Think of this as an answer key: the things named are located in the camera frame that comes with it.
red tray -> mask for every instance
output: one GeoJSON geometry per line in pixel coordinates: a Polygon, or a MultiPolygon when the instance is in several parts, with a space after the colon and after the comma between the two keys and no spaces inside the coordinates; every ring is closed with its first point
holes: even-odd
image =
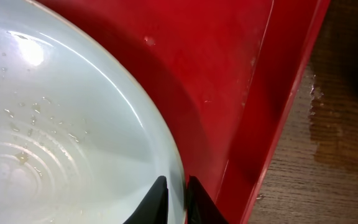
{"type": "Polygon", "coordinates": [[[329,0],[40,2],[132,73],[167,122],[186,176],[230,223],[246,223],[329,0]]]}

white bowl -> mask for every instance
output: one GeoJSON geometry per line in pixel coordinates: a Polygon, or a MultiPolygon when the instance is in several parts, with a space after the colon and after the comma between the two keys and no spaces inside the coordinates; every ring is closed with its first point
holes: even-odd
{"type": "Polygon", "coordinates": [[[160,113],[99,44],[34,2],[0,0],[0,223],[123,223],[183,168],[160,113]]]}

